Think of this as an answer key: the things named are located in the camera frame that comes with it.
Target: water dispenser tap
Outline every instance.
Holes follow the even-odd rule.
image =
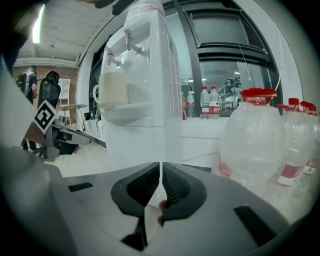
[[[138,47],[136,46],[135,44],[132,44],[132,36],[131,36],[131,31],[129,28],[126,28],[124,30],[124,33],[126,33],[126,47],[128,49],[128,51],[130,51],[131,49],[133,49],[135,51],[136,54],[141,54],[143,51],[142,51],[142,48],[141,47]]]
[[[110,48],[109,48],[109,47],[106,47],[106,48],[104,48],[104,49],[105,49],[106,52],[107,52],[106,63],[107,63],[108,65],[110,65],[111,62],[112,62],[112,63],[116,64],[117,66],[120,66],[120,65],[121,65],[121,62],[120,62],[119,60],[116,60],[116,59],[114,58],[114,54],[111,52]]]

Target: beige mug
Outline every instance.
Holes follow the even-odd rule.
[[[99,88],[99,99],[96,91]],[[128,104],[127,78],[118,72],[109,72],[100,75],[99,84],[93,87],[93,98],[101,109],[109,110],[117,105]]]

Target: fluorescent light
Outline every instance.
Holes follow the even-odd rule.
[[[202,80],[202,81],[207,81],[206,78],[202,78],[201,80]],[[189,82],[189,83],[193,83],[194,81],[193,81],[193,80],[188,80],[188,82]]]
[[[36,19],[33,28],[32,28],[32,42],[34,44],[40,44],[40,30],[41,30],[41,20],[42,15],[45,10],[45,5],[42,6],[42,8],[39,11],[39,17]]]

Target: table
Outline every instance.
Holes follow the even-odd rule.
[[[63,105],[60,107],[60,110],[64,112],[64,116],[66,116],[66,111],[70,111],[70,129],[71,129],[71,111],[74,111],[75,114],[76,114],[76,117],[77,119],[79,120],[81,126],[82,126],[82,129],[85,133],[87,133],[87,130],[85,128],[85,125],[84,125],[84,118],[82,116],[82,112],[81,112],[81,109],[82,108],[86,108],[87,105],[85,104],[72,104],[72,105]]]

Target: ceiling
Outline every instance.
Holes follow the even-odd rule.
[[[40,43],[32,38],[20,49],[15,66],[30,63],[76,67],[79,56],[114,17],[112,5],[97,9],[77,0],[50,0],[42,16]]]

